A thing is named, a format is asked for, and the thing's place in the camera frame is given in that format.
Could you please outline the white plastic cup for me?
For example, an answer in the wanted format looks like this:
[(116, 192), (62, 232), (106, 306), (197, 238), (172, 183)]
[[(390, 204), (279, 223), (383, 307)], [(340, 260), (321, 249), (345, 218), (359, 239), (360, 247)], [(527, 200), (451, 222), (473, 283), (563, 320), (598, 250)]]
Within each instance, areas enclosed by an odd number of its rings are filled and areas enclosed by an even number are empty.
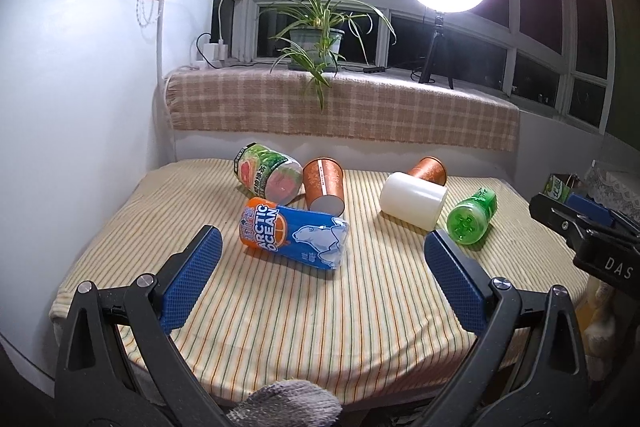
[(380, 194), (380, 208), (386, 215), (433, 231), (444, 208), (448, 188), (407, 173), (388, 176)]

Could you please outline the right copper paper cup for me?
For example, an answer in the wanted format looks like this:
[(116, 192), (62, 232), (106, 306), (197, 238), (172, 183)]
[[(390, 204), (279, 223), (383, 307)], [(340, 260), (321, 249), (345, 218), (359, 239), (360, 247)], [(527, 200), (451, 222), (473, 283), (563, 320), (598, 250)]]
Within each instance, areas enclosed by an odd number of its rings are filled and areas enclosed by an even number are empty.
[(444, 186), (447, 183), (447, 171), (444, 164), (436, 157), (426, 156), (408, 171), (409, 176)]

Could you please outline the copper paper cup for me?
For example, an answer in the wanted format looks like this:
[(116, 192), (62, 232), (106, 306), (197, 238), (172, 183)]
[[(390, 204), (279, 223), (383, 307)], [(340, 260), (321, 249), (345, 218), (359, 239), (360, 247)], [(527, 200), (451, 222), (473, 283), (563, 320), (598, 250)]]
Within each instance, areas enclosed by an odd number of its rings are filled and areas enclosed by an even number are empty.
[(409, 176), (444, 186), (447, 183), (447, 171), (444, 164), (436, 157), (426, 156), (408, 171)]
[(333, 158), (318, 157), (303, 168), (303, 184), (307, 208), (315, 212), (341, 217), (345, 210), (344, 172)]

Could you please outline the left copper paper cup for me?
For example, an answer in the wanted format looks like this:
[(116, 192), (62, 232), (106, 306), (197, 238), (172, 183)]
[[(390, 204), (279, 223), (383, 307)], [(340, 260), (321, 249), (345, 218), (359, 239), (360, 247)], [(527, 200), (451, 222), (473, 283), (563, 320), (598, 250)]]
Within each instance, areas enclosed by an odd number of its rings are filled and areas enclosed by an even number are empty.
[(318, 157), (303, 168), (303, 184), (307, 208), (315, 212), (341, 217), (345, 210), (344, 172), (333, 158)]

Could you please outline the green white paper bag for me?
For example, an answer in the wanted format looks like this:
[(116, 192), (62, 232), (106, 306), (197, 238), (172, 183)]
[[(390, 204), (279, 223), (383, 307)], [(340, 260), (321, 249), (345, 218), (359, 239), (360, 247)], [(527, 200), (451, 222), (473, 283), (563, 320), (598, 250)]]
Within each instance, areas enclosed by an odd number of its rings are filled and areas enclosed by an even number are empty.
[(542, 193), (557, 202), (566, 202), (570, 194), (582, 187), (582, 180), (575, 173), (551, 173)]

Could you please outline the green plastic bottle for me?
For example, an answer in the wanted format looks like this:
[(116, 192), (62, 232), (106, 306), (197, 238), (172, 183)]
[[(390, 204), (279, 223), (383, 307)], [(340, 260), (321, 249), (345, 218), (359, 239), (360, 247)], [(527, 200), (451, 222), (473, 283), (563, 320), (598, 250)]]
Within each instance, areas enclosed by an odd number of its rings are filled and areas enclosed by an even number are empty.
[(481, 187), (467, 199), (458, 202), (447, 217), (449, 236), (460, 245), (473, 245), (486, 234), (498, 208), (495, 191)]

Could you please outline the grey fuzzy sleeve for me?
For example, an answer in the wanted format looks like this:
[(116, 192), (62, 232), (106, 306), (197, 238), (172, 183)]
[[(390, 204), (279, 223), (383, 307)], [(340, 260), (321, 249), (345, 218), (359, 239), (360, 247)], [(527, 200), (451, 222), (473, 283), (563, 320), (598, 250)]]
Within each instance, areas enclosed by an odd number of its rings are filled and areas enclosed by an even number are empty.
[(310, 381), (290, 379), (262, 387), (227, 413), (233, 426), (332, 426), (342, 406)]

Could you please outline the striped yellow tablecloth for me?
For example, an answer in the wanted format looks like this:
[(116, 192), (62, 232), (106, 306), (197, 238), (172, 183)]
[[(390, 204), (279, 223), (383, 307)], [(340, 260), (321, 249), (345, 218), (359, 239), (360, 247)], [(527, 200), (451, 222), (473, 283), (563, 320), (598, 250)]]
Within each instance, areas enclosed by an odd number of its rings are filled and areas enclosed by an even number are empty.
[(454, 373), (474, 338), (427, 268), (424, 232), (381, 212), (384, 181), (382, 172), (345, 173), (346, 255), (338, 269), (321, 271), (241, 243), (248, 197), (230, 161), (182, 160), (152, 171), (70, 269), (51, 321), (63, 324), (79, 283), (126, 286), (215, 225), (221, 259), (172, 333), (207, 392), (239, 402), (297, 378), (346, 405), (422, 395)]

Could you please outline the green pink fruit can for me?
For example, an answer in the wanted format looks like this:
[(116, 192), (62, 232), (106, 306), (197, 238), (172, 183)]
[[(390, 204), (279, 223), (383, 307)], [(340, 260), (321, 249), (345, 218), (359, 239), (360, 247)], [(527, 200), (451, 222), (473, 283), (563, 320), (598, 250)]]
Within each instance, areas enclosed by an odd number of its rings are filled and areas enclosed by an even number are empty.
[(278, 205), (292, 202), (303, 184), (303, 167), (296, 159), (259, 143), (239, 150), (233, 172), (250, 193)]

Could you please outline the plaid beige sill cloth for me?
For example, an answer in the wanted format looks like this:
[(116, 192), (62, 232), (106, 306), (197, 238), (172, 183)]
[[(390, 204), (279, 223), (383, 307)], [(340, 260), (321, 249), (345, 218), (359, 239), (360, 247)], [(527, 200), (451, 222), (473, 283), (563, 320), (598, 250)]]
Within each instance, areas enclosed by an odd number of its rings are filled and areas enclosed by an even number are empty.
[(180, 131), (252, 132), (513, 152), (520, 111), (500, 98), (366, 74), (230, 67), (176, 72), (166, 107)]

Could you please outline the white power charger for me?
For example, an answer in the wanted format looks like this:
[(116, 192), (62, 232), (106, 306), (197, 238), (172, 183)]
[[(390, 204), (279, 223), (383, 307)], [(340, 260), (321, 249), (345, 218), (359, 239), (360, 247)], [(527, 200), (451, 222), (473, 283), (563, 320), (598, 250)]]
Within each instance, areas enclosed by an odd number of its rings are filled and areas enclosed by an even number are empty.
[(228, 60), (228, 46), (223, 41), (195, 43), (196, 57), (208, 68), (223, 68)]

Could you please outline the potted spider plant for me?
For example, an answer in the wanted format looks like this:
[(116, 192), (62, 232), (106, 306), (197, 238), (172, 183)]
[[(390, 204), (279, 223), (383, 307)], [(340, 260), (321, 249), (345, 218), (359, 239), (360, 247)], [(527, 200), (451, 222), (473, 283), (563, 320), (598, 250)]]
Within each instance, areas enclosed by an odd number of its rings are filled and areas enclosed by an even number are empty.
[(337, 74), (345, 61), (341, 45), (346, 32), (363, 43), (378, 20), (392, 37), (397, 36), (390, 18), (361, 0), (282, 0), (270, 4), (267, 10), (291, 19), (271, 37), (283, 42), (284, 47), (270, 67), (275, 69), (287, 62), (290, 68), (306, 72), (305, 89), (314, 92), (320, 108), (326, 106), (326, 90), (332, 87), (329, 75)]

